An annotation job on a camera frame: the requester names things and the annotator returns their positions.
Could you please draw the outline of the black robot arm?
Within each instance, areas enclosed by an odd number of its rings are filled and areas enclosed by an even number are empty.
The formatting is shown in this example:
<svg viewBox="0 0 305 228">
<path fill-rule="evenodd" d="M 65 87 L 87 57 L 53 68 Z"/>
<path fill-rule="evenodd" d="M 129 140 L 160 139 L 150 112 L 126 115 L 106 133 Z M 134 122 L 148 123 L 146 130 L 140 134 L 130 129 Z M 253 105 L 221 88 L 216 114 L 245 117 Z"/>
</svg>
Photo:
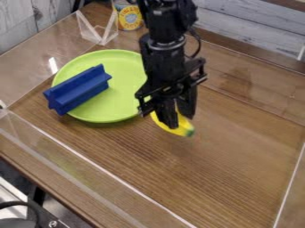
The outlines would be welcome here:
<svg viewBox="0 0 305 228">
<path fill-rule="evenodd" d="M 208 79 L 206 60 L 185 53 L 186 36 L 198 36 L 193 0 L 137 0 L 148 27 L 140 38 L 144 68 L 148 75 L 135 97 L 140 113 L 154 113 L 169 128 L 180 127 L 180 117 L 193 118 L 197 110 L 197 86 Z"/>
</svg>

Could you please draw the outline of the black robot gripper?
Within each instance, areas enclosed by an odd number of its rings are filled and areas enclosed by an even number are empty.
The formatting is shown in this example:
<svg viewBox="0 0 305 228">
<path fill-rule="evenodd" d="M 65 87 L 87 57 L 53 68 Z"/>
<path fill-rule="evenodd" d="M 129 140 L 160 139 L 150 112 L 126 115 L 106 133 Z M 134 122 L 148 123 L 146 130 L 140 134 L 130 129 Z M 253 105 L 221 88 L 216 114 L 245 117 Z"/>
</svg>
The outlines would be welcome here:
<svg viewBox="0 0 305 228">
<path fill-rule="evenodd" d="M 149 34 L 140 39 L 141 56 L 148 80 L 135 93 L 142 116 L 156 112 L 158 120 L 170 128 L 180 126 L 178 113 L 193 119 L 197 110 L 197 86 L 208 75 L 206 60 L 188 56 L 186 38 L 158 43 Z"/>
</svg>

